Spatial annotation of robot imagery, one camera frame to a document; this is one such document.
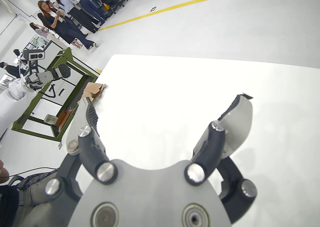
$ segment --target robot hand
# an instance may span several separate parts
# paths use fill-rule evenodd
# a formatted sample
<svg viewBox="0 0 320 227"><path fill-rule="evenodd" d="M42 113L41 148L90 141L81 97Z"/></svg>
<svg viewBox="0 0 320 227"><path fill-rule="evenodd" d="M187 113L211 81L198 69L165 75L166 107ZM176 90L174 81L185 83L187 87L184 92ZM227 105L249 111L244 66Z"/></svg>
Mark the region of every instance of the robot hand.
<svg viewBox="0 0 320 227"><path fill-rule="evenodd" d="M84 98L68 134L69 154L45 188L49 203L69 227L230 227L257 196L255 185L229 157L249 134L249 99L238 95L209 124L191 161L143 170L108 159L97 133L97 114ZM94 177L84 194L75 180L81 164ZM224 180L220 196L207 180L215 168Z"/></svg>

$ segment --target metal bolt head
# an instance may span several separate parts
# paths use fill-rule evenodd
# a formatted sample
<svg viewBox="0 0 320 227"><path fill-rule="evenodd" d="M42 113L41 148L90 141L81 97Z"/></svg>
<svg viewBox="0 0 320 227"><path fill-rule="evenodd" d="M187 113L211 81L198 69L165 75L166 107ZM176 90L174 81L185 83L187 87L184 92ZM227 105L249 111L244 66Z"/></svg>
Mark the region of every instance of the metal bolt head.
<svg viewBox="0 0 320 227"><path fill-rule="evenodd" d="M194 183L201 183L206 176L203 168L195 163L189 165L186 174Z"/></svg>
<svg viewBox="0 0 320 227"><path fill-rule="evenodd" d="M79 148L79 141L78 141L78 139L75 139L75 140L72 140L68 143L68 146L66 149L68 152L73 153L76 150L78 150L78 148Z"/></svg>
<svg viewBox="0 0 320 227"><path fill-rule="evenodd" d="M255 186L255 184L248 180L248 179L245 179L242 183L241 183L241 190L242 190L242 193L247 196L247 197L256 197L257 196L257 188Z"/></svg>
<svg viewBox="0 0 320 227"><path fill-rule="evenodd" d="M87 125L79 130L78 135L79 137L86 137L89 133L91 133L91 127Z"/></svg>
<svg viewBox="0 0 320 227"><path fill-rule="evenodd" d="M97 178L101 182L109 181L115 173L115 168L113 164L106 162L103 163L97 170Z"/></svg>
<svg viewBox="0 0 320 227"><path fill-rule="evenodd" d="M223 132L224 131L224 128L221 125L221 121L213 121L213 122L211 122L211 126L217 132Z"/></svg>
<svg viewBox="0 0 320 227"><path fill-rule="evenodd" d="M51 196L51 195L57 193L57 191L59 190L59 187L60 187L59 179L53 178L47 183L47 185L45 187L45 192L47 195Z"/></svg>

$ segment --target blue jeans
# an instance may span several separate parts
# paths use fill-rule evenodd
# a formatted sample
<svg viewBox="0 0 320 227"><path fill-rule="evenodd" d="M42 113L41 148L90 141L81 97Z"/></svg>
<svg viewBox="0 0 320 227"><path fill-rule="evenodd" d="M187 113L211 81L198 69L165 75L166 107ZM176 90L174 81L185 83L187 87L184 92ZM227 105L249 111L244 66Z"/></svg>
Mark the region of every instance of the blue jeans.
<svg viewBox="0 0 320 227"><path fill-rule="evenodd" d="M90 0L80 0L81 6L100 22L104 22L103 11L98 9Z"/></svg>

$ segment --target green metal frame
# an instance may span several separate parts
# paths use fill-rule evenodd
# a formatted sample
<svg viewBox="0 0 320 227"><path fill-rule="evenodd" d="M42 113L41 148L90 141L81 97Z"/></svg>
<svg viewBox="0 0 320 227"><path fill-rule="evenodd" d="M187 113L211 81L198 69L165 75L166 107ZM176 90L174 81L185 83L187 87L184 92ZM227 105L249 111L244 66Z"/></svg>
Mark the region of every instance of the green metal frame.
<svg viewBox="0 0 320 227"><path fill-rule="evenodd" d="M87 81L87 79L89 77L93 77L92 82L96 82L96 80L97 80L97 78L99 76L98 72L96 74L94 74L94 73L90 72L89 70L87 70L86 68L84 68L83 66L81 66L79 63L75 62L73 60L70 48L67 48L65 50L61 50L57 54L57 56L53 59L53 61L51 62L51 64L48 66L47 69L51 69L51 68L57 67L60 64L67 64L71 69L73 69L73 70L77 71L78 73L82 74L82 78L80 79L78 84L74 87L73 91L71 92L71 94L69 95L69 97L67 98L67 100L65 101L65 103L63 104L61 109L59 110L59 112L57 113L57 116L59 116L61 114L61 112L63 110L65 110L67 108L67 106L72 102L72 100L75 98L75 96L79 92L82 91L81 87L84 85L84 83ZM51 85L50 83L46 84L42 88L41 92L45 93L50 85ZM75 115L75 113L77 111L78 106L76 106L73 109L73 111L71 112L69 118L66 120L65 124L63 125L61 131L58 132L56 126L48 124L48 123L44 122L43 120L41 120L39 118L35 118L33 116L30 116L32 111L34 110L34 108L37 106L38 102L41 100L42 96L43 96L43 94L41 94L40 92L35 96L35 98L31 101L29 107L25 110L23 115L18 120L16 120L14 122L14 124L12 126L12 130L14 130L16 132L21 132L21 133L25 133L25 134L28 134L28 135L32 135L32 136L48 139L48 140L61 142L64 133L66 132L68 126L70 125L70 123L71 123L71 121L72 121L72 119L73 119L73 117L74 117L74 115ZM41 133L37 133L37 132L31 132L31 131L23 129L23 125L26 123L27 120L51 126L51 130L52 130L53 136L49 136L49 135L45 135L45 134L41 134Z"/></svg>

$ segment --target black trousers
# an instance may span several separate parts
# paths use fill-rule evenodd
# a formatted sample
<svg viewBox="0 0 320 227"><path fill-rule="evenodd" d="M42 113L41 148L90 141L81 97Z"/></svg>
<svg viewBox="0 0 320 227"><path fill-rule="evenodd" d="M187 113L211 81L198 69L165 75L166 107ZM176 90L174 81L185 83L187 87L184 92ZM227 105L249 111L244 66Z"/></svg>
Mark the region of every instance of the black trousers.
<svg viewBox="0 0 320 227"><path fill-rule="evenodd" d="M73 18L75 18L83 27L95 33L98 28L93 25L93 23L98 24L99 21L90 17L83 10L78 10L76 7L73 7L71 11L68 12Z"/></svg>

